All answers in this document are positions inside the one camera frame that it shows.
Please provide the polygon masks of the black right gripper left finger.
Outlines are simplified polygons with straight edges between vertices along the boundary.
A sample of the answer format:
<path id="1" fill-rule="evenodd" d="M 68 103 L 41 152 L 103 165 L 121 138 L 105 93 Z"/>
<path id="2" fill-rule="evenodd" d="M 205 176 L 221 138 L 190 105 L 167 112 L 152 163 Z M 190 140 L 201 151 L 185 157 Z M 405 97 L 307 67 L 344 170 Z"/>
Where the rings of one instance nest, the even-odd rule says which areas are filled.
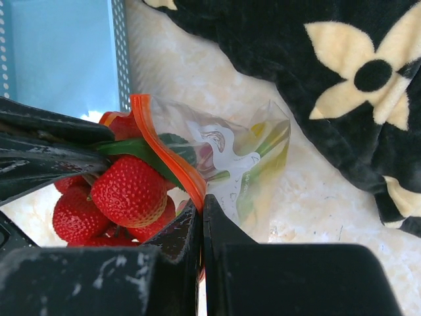
<path id="1" fill-rule="evenodd" d="M 142 246 L 13 250 L 1 260 L 1 314 L 196 315 L 200 247 L 187 203 Z"/>

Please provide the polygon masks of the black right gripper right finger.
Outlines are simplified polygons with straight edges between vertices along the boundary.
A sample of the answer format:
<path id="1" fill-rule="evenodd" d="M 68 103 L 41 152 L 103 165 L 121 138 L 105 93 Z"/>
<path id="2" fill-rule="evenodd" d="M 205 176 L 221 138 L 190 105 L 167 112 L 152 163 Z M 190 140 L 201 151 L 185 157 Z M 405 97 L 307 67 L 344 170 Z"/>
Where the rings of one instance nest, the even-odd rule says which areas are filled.
<path id="1" fill-rule="evenodd" d="M 358 244 L 260 244 L 209 194 L 203 208 L 209 315 L 400 315 L 377 257 Z"/>

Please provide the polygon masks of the clear zip top bag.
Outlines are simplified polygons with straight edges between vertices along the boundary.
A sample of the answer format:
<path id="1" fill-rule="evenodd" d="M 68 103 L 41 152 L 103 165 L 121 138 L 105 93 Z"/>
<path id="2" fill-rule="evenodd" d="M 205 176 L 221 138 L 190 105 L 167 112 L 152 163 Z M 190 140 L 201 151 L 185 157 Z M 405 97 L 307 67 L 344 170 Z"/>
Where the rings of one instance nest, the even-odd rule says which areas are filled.
<path id="1" fill-rule="evenodd" d="M 274 102 L 246 126 L 149 94 L 133 95 L 130 103 L 130 112 L 107 112 L 101 124 L 123 140 L 141 135 L 194 204 L 212 194 L 243 230 L 268 224 L 290 137 L 289 119 Z"/>

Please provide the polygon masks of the red strawberry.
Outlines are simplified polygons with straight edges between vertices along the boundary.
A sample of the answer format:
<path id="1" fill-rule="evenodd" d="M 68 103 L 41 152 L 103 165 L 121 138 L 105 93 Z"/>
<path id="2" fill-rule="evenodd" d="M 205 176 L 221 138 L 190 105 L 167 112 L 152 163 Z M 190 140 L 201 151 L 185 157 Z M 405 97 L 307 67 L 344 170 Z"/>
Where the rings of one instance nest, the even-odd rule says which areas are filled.
<path id="1" fill-rule="evenodd" d="M 167 189 L 155 169 L 133 155 L 123 155 L 94 182 L 90 196 L 115 224 L 142 228 L 163 214 Z"/>
<path id="2" fill-rule="evenodd" d="M 83 242 L 98 236 L 111 224 L 94 202 L 88 200 L 90 189 L 71 186 L 59 198 L 53 210 L 53 228 L 64 241 Z"/>

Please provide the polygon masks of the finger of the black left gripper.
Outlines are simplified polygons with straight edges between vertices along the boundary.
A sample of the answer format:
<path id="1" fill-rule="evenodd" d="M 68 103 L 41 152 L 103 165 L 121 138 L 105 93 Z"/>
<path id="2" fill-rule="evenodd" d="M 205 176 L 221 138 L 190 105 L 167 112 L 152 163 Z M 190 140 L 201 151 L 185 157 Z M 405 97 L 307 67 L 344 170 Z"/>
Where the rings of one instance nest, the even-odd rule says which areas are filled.
<path id="1" fill-rule="evenodd" d="M 1 205 L 68 176 L 100 173 L 111 162 L 79 146 L 1 138 Z"/>
<path id="2" fill-rule="evenodd" d="M 114 140 L 109 128 L 1 98 L 1 131 L 13 136 L 91 145 Z"/>

